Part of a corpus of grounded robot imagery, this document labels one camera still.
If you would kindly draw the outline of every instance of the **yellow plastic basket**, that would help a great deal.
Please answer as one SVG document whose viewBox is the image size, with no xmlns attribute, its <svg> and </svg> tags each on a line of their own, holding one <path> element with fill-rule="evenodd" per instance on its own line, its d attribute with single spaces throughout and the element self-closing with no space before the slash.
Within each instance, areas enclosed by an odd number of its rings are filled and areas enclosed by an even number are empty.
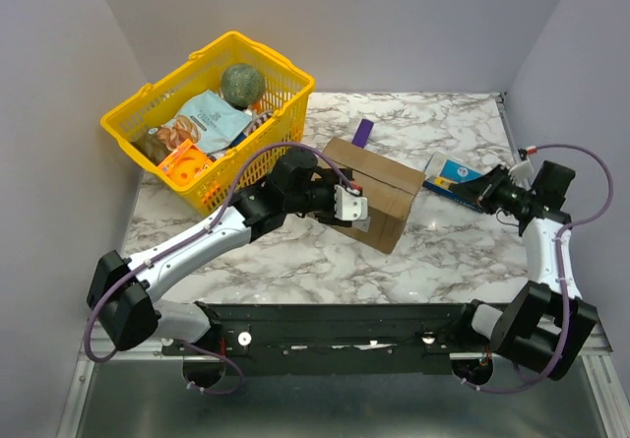
<svg viewBox="0 0 630 438">
<path fill-rule="evenodd" d="M 196 94 L 206 90 L 217 92 L 223 71 L 238 62 L 252 64 L 265 75 L 263 107 L 272 109 L 274 116 L 189 186 L 179 187 L 131 142 L 143 136 L 149 128 L 166 123 Z M 161 81 L 144 85 L 131 98 L 105 114 L 100 123 L 131 159 L 159 177 L 199 214 L 206 216 L 223 202 L 237 172 L 256 151 L 271 143 L 302 139 L 307 100 L 313 87 L 311 76 L 274 49 L 252 41 L 240 32 L 230 31 L 190 54 L 184 65 Z M 277 149 L 260 156 L 245 172 L 240 186 L 259 180 L 285 152 L 286 149 Z"/>
</svg>

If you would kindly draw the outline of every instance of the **gray wall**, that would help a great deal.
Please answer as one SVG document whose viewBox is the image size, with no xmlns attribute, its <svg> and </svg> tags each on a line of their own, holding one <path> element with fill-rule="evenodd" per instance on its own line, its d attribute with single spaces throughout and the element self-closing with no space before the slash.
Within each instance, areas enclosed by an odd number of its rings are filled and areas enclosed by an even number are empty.
<svg viewBox="0 0 630 438">
<path fill-rule="evenodd" d="M 145 79 L 104 0 L 0 0 L 0 29 L 0 434 L 49 438 L 137 183 L 98 120 Z"/>
<path fill-rule="evenodd" d="M 559 0 L 107 0 L 151 81 L 236 29 L 321 91 L 505 91 Z"/>
<path fill-rule="evenodd" d="M 600 221 L 576 228 L 572 257 L 586 299 L 599 308 L 630 391 L 630 0 L 561 0 L 510 88 L 507 112 L 522 145 L 581 144 L 604 157 L 616 194 Z M 578 176 L 567 207 L 575 218 L 603 202 L 604 182 L 587 158 L 544 156 L 570 164 Z"/>
</svg>

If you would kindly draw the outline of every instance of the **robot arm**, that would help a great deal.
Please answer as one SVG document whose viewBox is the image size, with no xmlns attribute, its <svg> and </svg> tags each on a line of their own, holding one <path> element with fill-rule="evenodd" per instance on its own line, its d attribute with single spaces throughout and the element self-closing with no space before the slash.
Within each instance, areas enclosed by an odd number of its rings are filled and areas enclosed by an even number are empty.
<svg viewBox="0 0 630 438">
<path fill-rule="evenodd" d="M 562 325 L 559 280 L 565 280 L 571 321 L 561 358 L 548 376 L 551 379 L 566 374 L 598 321 L 596 308 L 582 300 L 573 279 L 571 231 L 561 231 L 571 221 L 560 209 L 574 177 L 572 169 L 545 161 L 529 190 L 517 186 L 510 171 L 501 165 L 476 180 L 450 187 L 485 213 L 503 210 L 513 215 L 525 243 L 529 281 L 516 298 L 503 310 L 479 301 L 473 303 L 472 329 L 489 340 L 493 352 L 536 372 L 542 371 L 554 355 L 559 334 L 539 323 L 548 316 L 557 327 Z M 556 244 L 559 232 L 560 248 Z"/>
<path fill-rule="evenodd" d="M 351 178 L 351 171 L 344 170 Z M 269 176 L 238 191 L 220 221 L 203 219 L 161 245 L 122 259 L 111 251 L 100 258 L 88 294 L 94 309 L 117 281 L 137 273 L 100 311 L 98 319 L 117 350 L 148 338 L 195 343 L 212 328 L 212 315 L 197 304 L 161 300 L 176 283 L 216 257 L 281 227 L 288 214 L 313 213 L 322 223 L 352 226 L 367 218 L 367 199 L 358 187 L 341 185 L 310 152 L 292 148 Z"/>
</svg>

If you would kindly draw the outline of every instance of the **white marble surface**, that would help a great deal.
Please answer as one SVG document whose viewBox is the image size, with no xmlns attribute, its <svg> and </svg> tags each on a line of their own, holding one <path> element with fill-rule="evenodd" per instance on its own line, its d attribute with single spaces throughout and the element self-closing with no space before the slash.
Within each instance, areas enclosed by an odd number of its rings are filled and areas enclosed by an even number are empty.
<svg viewBox="0 0 630 438">
<path fill-rule="evenodd" d="M 355 117 L 375 122 L 367 149 L 424 169 L 434 151 L 490 169 L 512 161 L 494 99 L 470 94 L 314 94 L 304 143 L 322 149 L 351 139 Z M 146 175 L 126 253 L 144 250 L 200 217 Z M 312 219 L 227 253 L 189 276 L 165 298 L 211 303 L 386 303 L 509 301 L 526 280 L 516 228 L 426 190 L 387 256 Z"/>
</svg>

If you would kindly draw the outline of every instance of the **blue box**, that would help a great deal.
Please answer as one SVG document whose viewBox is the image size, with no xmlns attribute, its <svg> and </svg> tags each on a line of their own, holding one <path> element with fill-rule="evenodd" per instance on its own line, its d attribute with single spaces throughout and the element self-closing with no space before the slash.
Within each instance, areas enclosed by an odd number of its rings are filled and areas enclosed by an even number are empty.
<svg viewBox="0 0 630 438">
<path fill-rule="evenodd" d="M 426 187 L 431 192 L 448 197 L 466 207 L 481 212 L 478 206 L 466 202 L 448 188 L 452 183 L 460 184 L 477 179 L 483 175 L 478 170 L 442 153 L 435 153 L 426 165 L 424 175 L 426 178 L 422 184 L 423 187 Z"/>
</svg>

